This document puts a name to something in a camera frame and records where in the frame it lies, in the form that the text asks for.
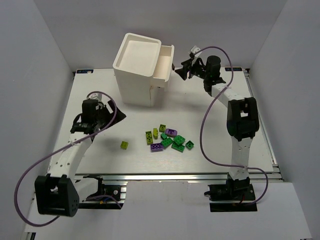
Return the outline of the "white top drawer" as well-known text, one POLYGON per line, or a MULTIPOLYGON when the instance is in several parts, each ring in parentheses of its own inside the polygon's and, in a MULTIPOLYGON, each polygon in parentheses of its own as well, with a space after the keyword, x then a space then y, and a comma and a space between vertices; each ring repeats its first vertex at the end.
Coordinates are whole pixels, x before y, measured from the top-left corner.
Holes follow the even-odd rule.
POLYGON ((158 88, 166 88, 172 72, 172 64, 174 58, 174 45, 162 45, 155 70, 151 79, 151 85, 158 88))

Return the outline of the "lime 2x2 lego brick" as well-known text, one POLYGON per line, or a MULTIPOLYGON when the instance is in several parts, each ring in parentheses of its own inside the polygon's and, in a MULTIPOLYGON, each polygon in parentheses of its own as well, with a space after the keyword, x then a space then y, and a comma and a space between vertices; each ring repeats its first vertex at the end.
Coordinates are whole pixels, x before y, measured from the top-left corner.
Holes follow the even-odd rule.
POLYGON ((128 148, 128 146, 129 146, 129 143, 126 141, 122 141, 120 144, 120 148, 123 150, 126 150, 128 148))

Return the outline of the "lime 2x3 lego brick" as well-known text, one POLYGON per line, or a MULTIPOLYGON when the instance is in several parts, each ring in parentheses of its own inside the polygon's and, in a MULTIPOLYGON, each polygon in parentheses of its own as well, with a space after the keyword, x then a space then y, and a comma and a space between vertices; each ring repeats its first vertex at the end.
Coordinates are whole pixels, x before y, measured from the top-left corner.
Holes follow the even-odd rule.
POLYGON ((153 134, 151 131, 146 131, 145 132, 145 137, 146 137, 146 143, 147 145, 153 144, 153 134))

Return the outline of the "lime curved lego brick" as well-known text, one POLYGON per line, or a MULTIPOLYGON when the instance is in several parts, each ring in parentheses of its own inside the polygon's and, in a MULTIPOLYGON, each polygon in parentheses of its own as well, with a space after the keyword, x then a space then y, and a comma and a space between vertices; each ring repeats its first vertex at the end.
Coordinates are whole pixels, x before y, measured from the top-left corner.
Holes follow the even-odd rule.
POLYGON ((153 128, 152 134, 155 139, 158 139, 159 132, 157 128, 153 128))

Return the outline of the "lime 2x2 lego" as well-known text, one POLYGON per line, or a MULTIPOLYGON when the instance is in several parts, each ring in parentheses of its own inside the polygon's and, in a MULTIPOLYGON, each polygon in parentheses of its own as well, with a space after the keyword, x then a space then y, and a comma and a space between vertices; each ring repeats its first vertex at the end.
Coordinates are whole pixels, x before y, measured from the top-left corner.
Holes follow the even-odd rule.
POLYGON ((160 124, 160 126, 159 126, 159 132, 161 132, 161 133, 164 133, 165 131, 166 131, 166 125, 164 125, 164 124, 160 124))

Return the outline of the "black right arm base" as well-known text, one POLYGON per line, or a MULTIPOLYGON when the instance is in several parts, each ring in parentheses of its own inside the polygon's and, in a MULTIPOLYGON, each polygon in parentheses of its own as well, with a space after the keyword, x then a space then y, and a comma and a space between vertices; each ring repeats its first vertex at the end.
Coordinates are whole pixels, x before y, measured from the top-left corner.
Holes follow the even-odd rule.
POLYGON ((225 184, 211 184, 204 196, 209 198, 212 213, 257 212, 257 204, 250 178, 233 180, 229 178, 225 184))

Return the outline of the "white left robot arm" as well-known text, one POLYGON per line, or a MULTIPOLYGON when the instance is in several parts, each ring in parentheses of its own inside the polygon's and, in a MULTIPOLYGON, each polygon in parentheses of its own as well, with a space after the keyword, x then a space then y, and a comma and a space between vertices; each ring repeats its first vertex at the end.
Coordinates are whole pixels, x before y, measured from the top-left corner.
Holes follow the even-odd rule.
POLYGON ((47 174, 34 182, 41 215, 73 217, 87 198, 105 193, 101 178, 84 176, 76 180, 75 175, 96 135, 124 120, 126 115, 113 100, 103 104, 97 97, 84 100, 81 109, 72 122, 67 149, 62 150, 47 174))

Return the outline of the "blue label sticker right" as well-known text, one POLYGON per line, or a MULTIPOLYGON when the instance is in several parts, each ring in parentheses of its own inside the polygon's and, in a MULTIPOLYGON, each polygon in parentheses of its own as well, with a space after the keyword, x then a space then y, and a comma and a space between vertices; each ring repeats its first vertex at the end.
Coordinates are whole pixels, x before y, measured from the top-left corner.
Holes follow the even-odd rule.
POLYGON ((243 69, 241 67, 225 67, 224 68, 226 72, 242 72, 243 69))

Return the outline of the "blue label sticker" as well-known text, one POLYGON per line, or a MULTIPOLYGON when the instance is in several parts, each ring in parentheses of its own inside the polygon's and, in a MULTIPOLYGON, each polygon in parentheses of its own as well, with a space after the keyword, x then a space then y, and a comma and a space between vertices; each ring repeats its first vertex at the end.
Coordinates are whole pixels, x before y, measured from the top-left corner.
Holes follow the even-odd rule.
POLYGON ((76 74, 92 74, 93 72, 93 69, 78 69, 76 74))
POLYGON ((224 68, 226 72, 242 72, 243 69, 241 67, 225 67, 224 68))

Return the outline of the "blue label sticker left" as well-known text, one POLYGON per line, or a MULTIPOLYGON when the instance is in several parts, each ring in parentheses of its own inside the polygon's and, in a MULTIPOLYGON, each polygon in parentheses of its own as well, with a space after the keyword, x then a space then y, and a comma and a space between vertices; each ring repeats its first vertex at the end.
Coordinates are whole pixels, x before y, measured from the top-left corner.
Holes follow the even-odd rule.
POLYGON ((92 74, 93 72, 93 69, 78 69, 76 74, 92 74))

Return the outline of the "green 2x2 lego brick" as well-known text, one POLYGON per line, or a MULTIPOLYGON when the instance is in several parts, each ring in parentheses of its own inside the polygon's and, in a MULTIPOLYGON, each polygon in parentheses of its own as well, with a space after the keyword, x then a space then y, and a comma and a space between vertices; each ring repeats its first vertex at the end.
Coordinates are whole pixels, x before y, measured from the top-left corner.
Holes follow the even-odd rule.
POLYGON ((165 138, 165 139, 163 139, 163 140, 161 141, 161 144, 162 144, 163 148, 166 149, 166 148, 169 147, 173 142, 174 142, 174 141, 173 141, 172 138, 167 137, 167 138, 165 138))

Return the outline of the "green 2x2 lego stacked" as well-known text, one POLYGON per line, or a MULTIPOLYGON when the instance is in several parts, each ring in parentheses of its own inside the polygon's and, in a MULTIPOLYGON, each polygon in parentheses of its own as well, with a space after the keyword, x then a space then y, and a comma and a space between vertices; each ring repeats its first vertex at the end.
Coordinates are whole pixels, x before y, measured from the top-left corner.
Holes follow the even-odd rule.
POLYGON ((174 138, 173 138, 173 142, 175 144, 177 144, 178 146, 182 145, 184 142, 186 141, 186 139, 181 136, 181 135, 176 135, 174 138))

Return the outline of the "green 2x2 lego rightmost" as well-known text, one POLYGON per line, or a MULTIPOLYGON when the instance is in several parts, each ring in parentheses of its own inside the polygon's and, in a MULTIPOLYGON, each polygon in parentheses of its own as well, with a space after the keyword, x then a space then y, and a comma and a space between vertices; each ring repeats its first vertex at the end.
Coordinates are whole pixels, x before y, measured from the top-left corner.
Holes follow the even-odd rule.
POLYGON ((185 143, 185 147, 188 149, 188 150, 191 150, 193 147, 195 146, 195 144, 189 140, 185 143))

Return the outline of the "aluminium right rail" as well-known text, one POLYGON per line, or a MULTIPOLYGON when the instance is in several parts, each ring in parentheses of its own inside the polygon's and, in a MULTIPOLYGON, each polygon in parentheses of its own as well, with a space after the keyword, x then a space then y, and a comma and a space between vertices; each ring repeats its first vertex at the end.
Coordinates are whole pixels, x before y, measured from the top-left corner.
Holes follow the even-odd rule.
POLYGON ((275 157, 275 153, 268 136, 264 120, 260 113, 259 102, 257 101, 258 117, 259 117, 259 131, 254 138, 253 146, 256 152, 258 152, 258 159, 267 166, 272 166, 272 170, 267 171, 269 178, 272 182, 283 182, 283 176, 279 168, 278 162, 275 157))

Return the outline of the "aluminium front rail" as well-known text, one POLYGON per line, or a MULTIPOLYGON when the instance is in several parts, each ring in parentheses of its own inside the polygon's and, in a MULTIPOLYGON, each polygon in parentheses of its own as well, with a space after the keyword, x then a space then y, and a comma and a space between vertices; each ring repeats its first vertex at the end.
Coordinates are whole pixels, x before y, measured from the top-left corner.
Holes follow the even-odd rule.
POLYGON ((223 181, 227 174, 129 174, 129 175, 76 175, 73 178, 80 180, 83 177, 100 177, 106 181, 223 181))

